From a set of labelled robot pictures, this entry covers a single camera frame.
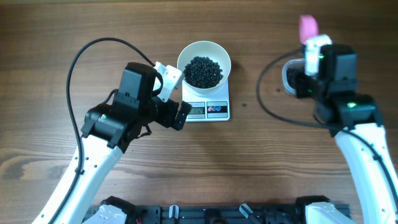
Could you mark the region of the pink scoop with blue handle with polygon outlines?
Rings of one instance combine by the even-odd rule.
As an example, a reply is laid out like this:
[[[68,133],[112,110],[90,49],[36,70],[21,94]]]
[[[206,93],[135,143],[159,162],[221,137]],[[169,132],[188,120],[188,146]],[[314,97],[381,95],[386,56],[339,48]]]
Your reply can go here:
[[[308,39],[319,34],[318,23],[311,15],[301,15],[299,20],[299,39],[305,44]]]

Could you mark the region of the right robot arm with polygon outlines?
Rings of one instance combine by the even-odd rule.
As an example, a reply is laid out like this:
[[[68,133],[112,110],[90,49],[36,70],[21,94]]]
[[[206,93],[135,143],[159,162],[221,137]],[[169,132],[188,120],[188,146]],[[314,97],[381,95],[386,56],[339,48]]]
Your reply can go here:
[[[315,112],[348,164],[365,223],[397,223],[397,174],[373,97],[358,92],[357,55],[343,44],[306,46],[297,98],[313,98]]]

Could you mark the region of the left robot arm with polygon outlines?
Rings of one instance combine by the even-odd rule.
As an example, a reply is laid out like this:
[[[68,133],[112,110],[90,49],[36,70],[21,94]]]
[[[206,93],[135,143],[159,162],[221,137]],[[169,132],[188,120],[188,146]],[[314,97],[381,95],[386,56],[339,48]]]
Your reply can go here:
[[[170,96],[182,79],[182,71],[171,65],[128,63],[119,88],[109,96],[113,102],[103,102],[85,115],[73,159],[35,223],[81,223],[130,143],[151,134],[151,122],[181,130],[192,107]]]

